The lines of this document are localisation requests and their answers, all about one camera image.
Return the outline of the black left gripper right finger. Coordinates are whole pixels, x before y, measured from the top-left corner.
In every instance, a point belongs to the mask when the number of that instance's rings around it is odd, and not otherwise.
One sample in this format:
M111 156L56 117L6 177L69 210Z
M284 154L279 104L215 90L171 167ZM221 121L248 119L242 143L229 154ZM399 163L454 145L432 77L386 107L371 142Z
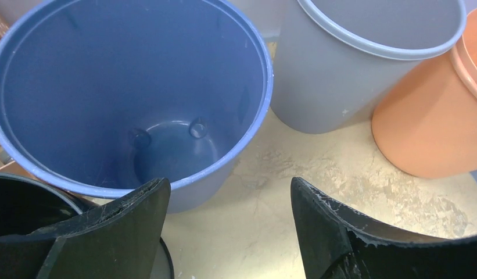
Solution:
M301 177L290 200L307 278L477 278L477 235L444 239L391 226Z

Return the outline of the blue plastic bucket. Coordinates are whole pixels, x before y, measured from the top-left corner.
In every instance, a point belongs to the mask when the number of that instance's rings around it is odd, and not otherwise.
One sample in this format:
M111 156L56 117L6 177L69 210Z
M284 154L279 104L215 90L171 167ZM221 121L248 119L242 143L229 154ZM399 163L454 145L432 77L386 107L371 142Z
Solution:
M270 53L228 1L46 1L0 41L0 143L40 180L169 213L224 184L264 121Z

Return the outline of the orange plastic bucket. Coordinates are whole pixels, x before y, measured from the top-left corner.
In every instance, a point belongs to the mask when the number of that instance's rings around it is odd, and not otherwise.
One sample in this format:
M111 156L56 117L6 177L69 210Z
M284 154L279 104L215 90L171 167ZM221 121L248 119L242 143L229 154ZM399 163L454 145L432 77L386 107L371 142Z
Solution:
M375 108L372 134L394 166L416 177L477 170L477 8L446 53L420 63Z

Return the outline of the grey plastic bucket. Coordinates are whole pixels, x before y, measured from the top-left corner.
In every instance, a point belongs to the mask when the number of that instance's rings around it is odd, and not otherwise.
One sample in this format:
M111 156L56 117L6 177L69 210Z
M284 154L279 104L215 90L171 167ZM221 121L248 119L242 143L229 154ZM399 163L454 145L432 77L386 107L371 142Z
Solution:
M463 1L290 1L271 108L297 131L335 130L418 64L447 52L466 21Z

